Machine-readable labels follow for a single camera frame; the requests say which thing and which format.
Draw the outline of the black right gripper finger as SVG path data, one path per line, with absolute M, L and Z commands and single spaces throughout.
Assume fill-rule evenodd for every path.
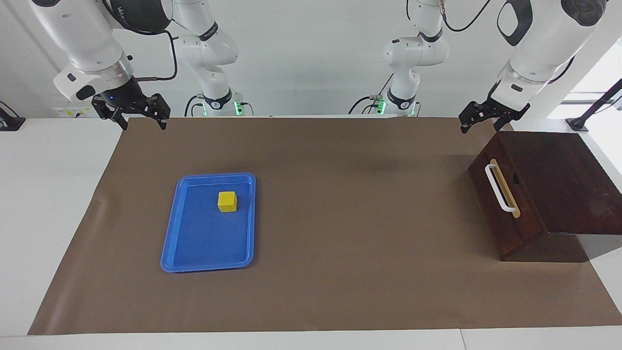
M 110 109 L 103 97 L 93 97 L 92 107 L 102 120 L 111 120 L 116 123 L 122 130 L 127 129 L 127 120 L 123 117 L 121 108 Z
M 160 129 L 167 128 L 167 121 L 170 117 L 171 108 L 159 93 L 153 94 L 148 98 L 148 117 L 158 123 Z

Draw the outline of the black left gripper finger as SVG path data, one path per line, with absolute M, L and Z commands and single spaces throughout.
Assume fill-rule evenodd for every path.
M 472 126 L 487 120 L 488 112 L 489 108 L 486 104 L 478 104 L 475 101 L 469 102 L 459 114 L 461 132 L 466 134 Z
M 493 126 L 496 131 L 501 131 L 501 129 L 509 124 L 511 121 L 518 121 L 522 118 L 522 113 L 503 113 L 500 117 L 494 122 Z

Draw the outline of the tan handle backing strip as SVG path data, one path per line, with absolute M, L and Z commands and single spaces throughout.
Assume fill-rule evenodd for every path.
M 500 165 L 498 164 L 498 162 L 496 161 L 495 158 L 491 159 L 489 161 L 489 163 L 492 163 L 494 165 L 496 165 L 496 168 L 494 169 L 494 173 L 495 173 L 495 178 L 496 181 L 498 182 L 500 189 L 502 191 L 502 194 L 506 200 L 506 202 L 510 205 L 513 206 L 515 208 L 517 208 L 517 212 L 516 213 L 511 213 L 511 215 L 513 216 L 513 218 L 518 219 L 521 216 L 521 212 L 518 206 L 518 203 L 515 200 L 515 197 L 513 196 L 513 193 L 511 193 L 511 189 L 509 187 L 509 185 L 506 182 L 506 179 L 504 178 L 504 175 L 501 171 Z

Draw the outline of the white drawer handle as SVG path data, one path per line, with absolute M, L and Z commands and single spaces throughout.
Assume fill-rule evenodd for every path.
M 503 194 L 502 191 L 500 189 L 500 186 L 498 184 L 498 182 L 496 181 L 495 178 L 495 173 L 494 173 L 494 169 L 496 168 L 496 165 L 489 163 L 484 167 L 484 172 L 488 178 L 489 184 L 491 186 L 491 189 L 495 195 L 495 198 L 500 206 L 500 208 L 504 211 L 504 212 L 509 212 L 509 213 L 516 213 L 517 212 L 517 208 L 510 206 Z

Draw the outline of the wooden drawer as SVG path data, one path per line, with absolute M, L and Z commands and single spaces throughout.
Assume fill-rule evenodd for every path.
M 541 223 L 527 198 L 521 177 L 502 143 L 502 136 L 505 135 L 504 132 L 496 133 L 468 169 L 500 255 L 509 254 L 542 232 Z M 484 172 L 484 167 L 493 158 L 500 165 L 511 193 L 518 203 L 520 209 L 518 219 L 500 208 Z

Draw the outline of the black stand with pole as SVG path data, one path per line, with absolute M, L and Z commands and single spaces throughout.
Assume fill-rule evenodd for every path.
M 622 91 L 622 78 L 620 78 L 615 84 L 613 84 L 612 87 L 605 91 L 605 93 L 598 100 L 593 102 L 593 104 L 582 115 L 577 118 L 567 118 L 566 123 L 573 131 L 587 132 L 588 129 L 585 124 L 589 117 L 599 112 L 604 105 L 613 105 L 615 101 L 610 102 L 610 100 L 620 91 Z

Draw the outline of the dark wooden cabinet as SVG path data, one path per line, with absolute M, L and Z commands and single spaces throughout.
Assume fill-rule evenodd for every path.
M 542 226 L 507 255 L 496 248 L 501 261 L 584 263 L 622 247 L 622 192 L 578 134 L 500 132 Z

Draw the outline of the small black table clamp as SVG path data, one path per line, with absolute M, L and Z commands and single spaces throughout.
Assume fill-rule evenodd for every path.
M 25 120 L 26 118 L 18 115 L 13 108 L 0 100 L 0 131 L 18 131 Z

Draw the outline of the bright window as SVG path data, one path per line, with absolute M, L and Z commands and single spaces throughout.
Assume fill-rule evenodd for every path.
M 548 119 L 577 118 L 622 78 L 622 37 L 571 89 Z

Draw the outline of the blue plastic tray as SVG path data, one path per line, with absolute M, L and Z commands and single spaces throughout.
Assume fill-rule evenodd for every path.
M 234 191 L 236 212 L 222 213 L 218 193 Z M 257 181 L 251 173 L 188 175 L 175 188 L 160 266 L 168 273 L 247 267 L 255 257 Z

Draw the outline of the brown table mat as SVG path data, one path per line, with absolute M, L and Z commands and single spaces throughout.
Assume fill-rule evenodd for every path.
M 501 262 L 453 118 L 133 118 L 29 334 L 622 325 L 593 266 Z M 160 266 L 185 175 L 258 183 L 243 269 Z

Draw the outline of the white wall outlet box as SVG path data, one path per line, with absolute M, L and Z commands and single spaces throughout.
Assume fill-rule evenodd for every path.
M 99 118 L 91 106 L 68 105 L 53 108 L 59 118 Z

